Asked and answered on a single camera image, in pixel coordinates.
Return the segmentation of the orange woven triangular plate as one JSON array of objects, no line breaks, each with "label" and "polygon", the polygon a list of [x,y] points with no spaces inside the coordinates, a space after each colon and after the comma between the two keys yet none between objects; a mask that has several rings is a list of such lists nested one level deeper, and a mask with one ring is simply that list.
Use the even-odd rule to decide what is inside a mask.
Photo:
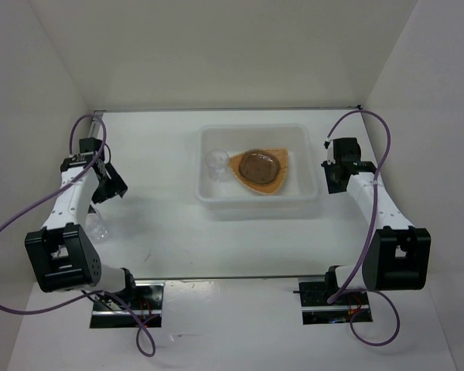
[{"label": "orange woven triangular plate", "polygon": [[243,176],[240,175],[238,170],[238,165],[241,160],[242,155],[246,152],[241,152],[237,155],[234,155],[229,160],[229,168],[232,171],[232,174],[238,180],[240,184],[245,186],[247,189],[251,190],[260,195],[272,196],[280,191],[285,180],[287,179],[288,174],[288,151],[286,148],[254,148],[254,149],[263,149],[269,151],[280,161],[281,169],[278,173],[277,178],[270,184],[267,185],[258,185],[253,182],[247,181]]}]

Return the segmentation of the clear glass dish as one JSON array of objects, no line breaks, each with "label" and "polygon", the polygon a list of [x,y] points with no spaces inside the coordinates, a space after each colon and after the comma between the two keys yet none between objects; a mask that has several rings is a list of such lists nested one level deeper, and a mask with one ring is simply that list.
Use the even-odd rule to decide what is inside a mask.
[{"label": "clear glass dish", "polygon": [[246,151],[238,165],[240,175],[258,185],[267,185],[275,181],[280,169],[278,158],[263,149]]}]

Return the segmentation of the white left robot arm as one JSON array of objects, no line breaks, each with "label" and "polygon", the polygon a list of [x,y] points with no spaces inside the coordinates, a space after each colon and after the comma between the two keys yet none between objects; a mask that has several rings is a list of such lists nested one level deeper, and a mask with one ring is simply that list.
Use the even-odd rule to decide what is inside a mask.
[{"label": "white left robot arm", "polygon": [[108,291],[118,307],[131,308],[138,289],[131,272],[101,263],[101,258],[84,230],[93,204],[115,196],[128,187],[111,163],[104,161],[104,144],[96,138],[80,140],[80,153],[65,158],[60,166],[61,192],[46,222],[29,232],[25,248],[44,292],[86,290]]}]

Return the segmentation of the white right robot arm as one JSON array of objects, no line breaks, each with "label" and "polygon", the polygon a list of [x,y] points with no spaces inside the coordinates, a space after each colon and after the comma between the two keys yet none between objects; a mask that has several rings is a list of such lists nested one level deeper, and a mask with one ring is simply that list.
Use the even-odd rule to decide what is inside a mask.
[{"label": "white right robot arm", "polygon": [[380,167],[361,159],[356,138],[326,140],[322,163],[330,194],[347,193],[369,223],[354,265],[332,266],[323,294],[330,304],[358,291],[417,291],[425,286],[432,238],[398,209],[388,194]]}]

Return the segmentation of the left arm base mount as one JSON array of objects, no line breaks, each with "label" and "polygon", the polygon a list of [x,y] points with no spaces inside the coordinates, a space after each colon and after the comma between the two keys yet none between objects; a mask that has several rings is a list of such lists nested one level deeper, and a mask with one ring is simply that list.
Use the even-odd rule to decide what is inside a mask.
[{"label": "left arm base mount", "polygon": [[[123,298],[123,301],[147,328],[161,328],[164,282],[137,280],[135,285],[134,296],[131,299]],[[114,299],[106,296],[95,296],[91,302],[90,328],[138,327],[137,322],[127,309]]]}]

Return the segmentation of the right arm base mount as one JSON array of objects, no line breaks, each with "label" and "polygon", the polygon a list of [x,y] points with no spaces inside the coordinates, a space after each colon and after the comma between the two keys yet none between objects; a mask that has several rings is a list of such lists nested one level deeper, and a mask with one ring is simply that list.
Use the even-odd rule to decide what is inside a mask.
[{"label": "right arm base mount", "polygon": [[328,303],[329,289],[323,276],[298,279],[298,295],[303,325],[332,325],[355,322],[372,322],[369,299],[365,293],[346,294],[333,304]]}]

